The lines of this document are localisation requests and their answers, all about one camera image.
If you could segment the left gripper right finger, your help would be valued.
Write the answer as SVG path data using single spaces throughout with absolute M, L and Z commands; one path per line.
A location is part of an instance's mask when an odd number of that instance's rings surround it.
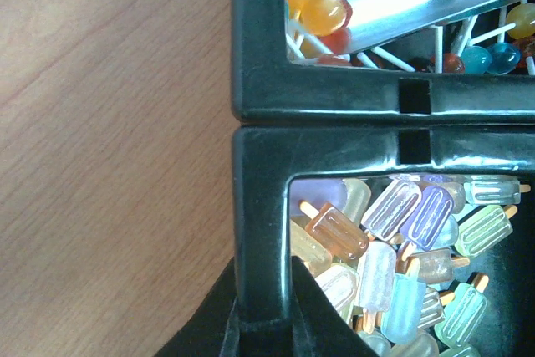
M 374 356 L 342 320 L 298 257 L 291 259 L 294 350 L 297 356 Z

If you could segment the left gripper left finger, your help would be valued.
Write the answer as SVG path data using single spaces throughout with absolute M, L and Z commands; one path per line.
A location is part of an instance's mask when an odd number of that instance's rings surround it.
M 235 297 L 231 258 L 196 312 L 155 356 L 219 356 Z

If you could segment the black bin with popsicle candies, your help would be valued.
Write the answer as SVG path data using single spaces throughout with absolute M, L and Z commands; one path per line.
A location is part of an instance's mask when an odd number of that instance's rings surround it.
M 297 178 L 391 173 L 534 177 L 531 126 L 309 126 L 233 137 L 234 314 L 241 356 L 297 356 L 288 188 Z

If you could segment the black bin with lollipops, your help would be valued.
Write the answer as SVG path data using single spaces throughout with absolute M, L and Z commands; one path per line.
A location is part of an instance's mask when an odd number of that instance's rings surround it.
M 249 122 L 531 124 L 527 75 L 309 67 L 286 55 L 283 0 L 232 0 L 232 107 Z

